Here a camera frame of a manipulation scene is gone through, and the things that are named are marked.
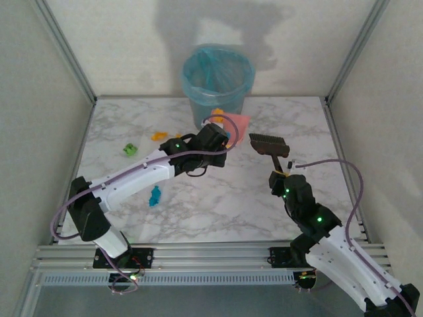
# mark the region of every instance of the trash bin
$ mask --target trash bin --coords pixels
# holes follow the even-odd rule
[[[208,46],[194,51],[182,68],[182,89],[190,99],[196,127],[201,129],[202,120],[216,108],[241,114],[254,74],[251,62],[228,48]]]

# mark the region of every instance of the aluminum frame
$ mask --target aluminum frame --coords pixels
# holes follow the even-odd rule
[[[382,244],[370,244],[364,228],[357,239],[362,248],[385,270],[391,265]],[[269,248],[289,246],[289,241],[134,244],[154,248],[154,260],[142,285],[280,285],[294,284],[294,271],[273,269],[267,262]],[[108,286],[113,269],[93,269],[95,246],[39,246],[30,267],[28,292],[15,317],[34,314],[41,287]]]
[[[67,188],[66,188],[65,195],[63,196],[63,198],[62,198],[62,200],[61,200],[61,205],[63,205],[63,204],[67,201],[67,199],[68,199],[68,193],[69,193],[69,191],[70,191],[70,189],[71,189],[71,182],[72,182],[72,180],[73,180],[73,179],[75,179],[75,178],[76,178],[76,176],[77,176],[77,174],[78,174],[78,169],[79,169],[79,165],[80,165],[80,163],[81,163],[82,154],[83,154],[83,152],[84,152],[85,144],[87,143],[88,132],[89,132],[90,127],[91,127],[91,124],[92,124],[92,122],[93,122],[93,118],[94,118],[94,111],[95,111],[95,104],[94,104],[94,105],[93,105],[93,107],[91,108],[90,115],[89,115],[88,122],[87,122],[87,126],[86,126],[86,128],[85,128],[85,130],[84,130],[84,134],[83,134],[82,142],[81,142],[81,144],[80,144],[80,146],[79,146],[79,148],[78,148],[77,158],[76,158],[76,160],[75,160],[75,164],[73,165],[73,168],[72,168],[71,177],[70,177],[70,179],[69,179],[69,181],[68,181],[68,186],[67,186]],[[64,222],[64,220],[65,220],[65,216],[66,216],[66,214],[64,213],[64,214],[63,214],[63,215],[59,218],[59,221],[58,221],[58,226],[57,226],[57,228],[56,228],[56,232],[57,232],[57,233],[60,233],[60,232],[61,232],[61,228],[62,228],[62,226],[63,226],[63,222]],[[50,239],[50,244],[53,244],[54,242],[55,242],[55,240],[54,240],[54,237],[52,236],[52,237],[51,237],[51,239]]]
[[[326,122],[329,126],[329,131],[330,131],[330,134],[332,136],[332,140],[333,140],[333,143],[334,143],[334,146],[335,146],[336,154],[338,155],[338,158],[340,158],[342,160],[346,160],[344,149],[342,148],[339,133],[338,133],[338,130],[336,129],[335,121],[334,121],[334,118],[333,118],[333,115],[332,115],[332,111],[330,110],[325,98],[320,97],[320,101],[321,101],[321,104],[322,104],[322,107],[323,107],[323,112],[325,113]],[[352,203],[355,203],[357,201],[357,191],[356,191],[355,186],[354,186],[351,171],[345,164],[341,164],[341,170],[342,170],[342,173],[344,175],[344,179],[345,179],[346,187],[348,189],[348,193],[350,194],[350,199],[351,199]],[[357,220],[359,220],[361,222],[361,224],[363,225],[364,232],[367,236],[367,239],[369,241],[371,241],[369,234],[368,234],[368,231],[367,231],[367,228],[366,228],[366,225],[365,225],[365,222],[364,222],[363,211],[362,211],[362,208],[360,207],[360,205],[358,206],[356,217],[357,217]]]
[[[329,90],[329,93],[326,97],[326,101],[329,107],[332,105],[333,100],[336,98],[336,95],[339,93],[342,85],[345,83],[345,80],[350,74],[358,57],[362,53],[365,44],[369,40],[371,33],[375,29],[388,4],[389,0],[375,1],[375,4],[371,8],[369,15],[367,16],[361,30],[358,33],[358,37],[352,44],[351,50],[349,51],[338,75],[335,78],[335,82],[332,84],[332,87]]]
[[[29,0],[91,104],[97,97],[46,0]]]

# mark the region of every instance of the yellow toy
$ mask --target yellow toy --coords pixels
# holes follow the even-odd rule
[[[161,141],[165,137],[167,137],[167,132],[156,132],[156,133],[153,134],[153,136],[151,137],[151,139],[153,141]]]
[[[211,111],[211,114],[224,114],[225,112],[222,109],[216,108]],[[215,123],[223,123],[222,117],[215,117],[212,118],[213,122]]]

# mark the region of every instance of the white marble surface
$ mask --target white marble surface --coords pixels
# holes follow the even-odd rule
[[[249,133],[284,137],[291,147],[288,159],[313,162],[336,157],[317,97],[250,97],[245,100],[243,114],[251,116]],[[142,159],[158,148],[160,142],[149,140],[156,131],[167,131],[171,136],[196,133],[188,100],[99,100],[78,175],[90,180]],[[139,146],[130,158],[122,151],[129,142]],[[270,194],[272,170],[272,159],[257,154],[246,135],[228,153],[225,168],[211,167],[201,178],[184,174],[161,183],[163,199],[153,208],[148,205],[151,188],[147,188],[106,216],[130,242],[291,240],[300,231],[286,215],[283,201]],[[308,168],[306,177],[317,201],[345,223],[352,204],[339,164]],[[67,215],[62,234],[74,232]],[[353,223],[353,236],[359,233],[357,223]],[[75,238],[60,243],[84,242]]]

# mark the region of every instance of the pink cloth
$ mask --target pink cloth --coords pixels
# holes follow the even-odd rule
[[[237,125],[238,131],[239,131],[238,144],[241,143],[249,127],[250,116],[243,116],[242,114],[228,114],[227,112],[225,112],[225,116],[230,117]],[[228,142],[228,145],[231,145],[235,140],[235,129],[225,119],[223,119],[223,128],[225,129],[225,131],[231,134],[231,138],[229,139],[229,142]]]

